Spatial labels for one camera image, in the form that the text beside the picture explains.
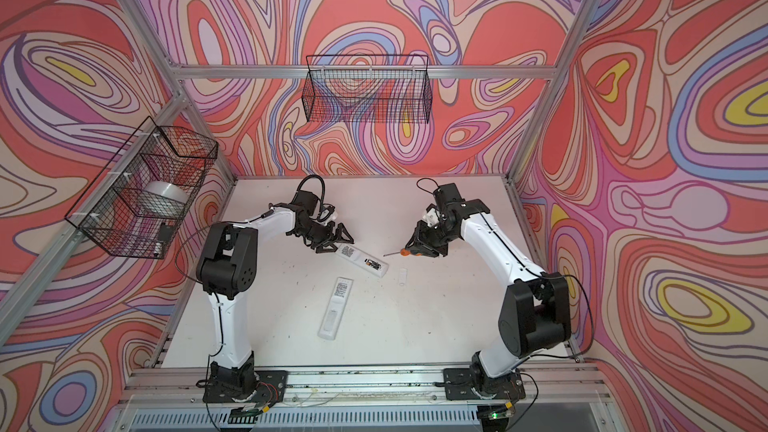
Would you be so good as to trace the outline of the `orange handled screwdriver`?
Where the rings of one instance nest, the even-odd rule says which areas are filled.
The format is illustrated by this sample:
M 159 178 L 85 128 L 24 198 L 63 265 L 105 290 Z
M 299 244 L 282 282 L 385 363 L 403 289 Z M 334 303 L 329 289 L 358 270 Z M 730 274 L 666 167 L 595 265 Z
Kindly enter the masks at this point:
M 398 251 L 385 253 L 384 256 L 394 256 L 394 255 L 400 255 L 400 256 L 420 256 L 421 253 L 418 252 L 416 249 L 413 248 L 402 248 Z

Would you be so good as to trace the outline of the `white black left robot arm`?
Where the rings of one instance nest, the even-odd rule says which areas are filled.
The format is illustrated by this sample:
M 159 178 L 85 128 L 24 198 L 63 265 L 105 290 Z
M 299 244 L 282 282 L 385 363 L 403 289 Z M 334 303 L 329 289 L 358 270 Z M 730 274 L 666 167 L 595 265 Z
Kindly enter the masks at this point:
M 259 249 L 266 242 L 278 235 L 294 236 L 317 253 L 334 252 L 340 244 L 354 242 L 332 212 L 315 218 L 313 214 L 319 208 L 318 196 L 298 190 L 290 202 L 274 204 L 254 218 L 210 226 L 195 276 L 213 310 L 213 365 L 236 369 L 252 356 L 246 336 L 245 294 L 255 281 Z

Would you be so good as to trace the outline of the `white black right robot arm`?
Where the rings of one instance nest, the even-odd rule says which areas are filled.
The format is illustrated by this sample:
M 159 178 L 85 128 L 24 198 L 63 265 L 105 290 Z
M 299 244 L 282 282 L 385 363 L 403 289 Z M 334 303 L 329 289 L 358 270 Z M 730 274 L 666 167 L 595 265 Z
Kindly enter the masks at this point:
M 464 198 L 454 183 L 438 183 L 430 194 L 433 202 L 401 254 L 446 257 L 449 244 L 461 239 L 504 289 L 497 337 L 472 359 L 477 379 L 507 376 L 534 353 L 568 341 L 572 328 L 567 279 L 546 272 L 523 253 L 482 200 Z

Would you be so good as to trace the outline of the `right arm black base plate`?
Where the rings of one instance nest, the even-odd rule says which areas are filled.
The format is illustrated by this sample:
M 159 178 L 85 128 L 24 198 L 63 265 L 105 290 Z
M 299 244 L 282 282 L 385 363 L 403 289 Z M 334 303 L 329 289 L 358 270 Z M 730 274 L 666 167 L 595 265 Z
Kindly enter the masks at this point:
M 519 373 L 498 378 L 486 377 L 474 367 L 445 368 L 435 386 L 444 390 L 449 401 L 505 400 L 516 403 L 526 398 Z

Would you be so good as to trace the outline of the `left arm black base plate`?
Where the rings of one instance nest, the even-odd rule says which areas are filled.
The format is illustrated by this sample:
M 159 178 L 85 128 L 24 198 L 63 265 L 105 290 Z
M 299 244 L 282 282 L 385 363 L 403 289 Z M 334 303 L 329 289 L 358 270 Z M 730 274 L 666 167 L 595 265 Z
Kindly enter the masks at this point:
M 220 368 L 211 373 L 204 387 L 206 404 L 255 403 L 274 405 L 283 401 L 288 372 L 286 370 L 257 370 L 234 372 Z

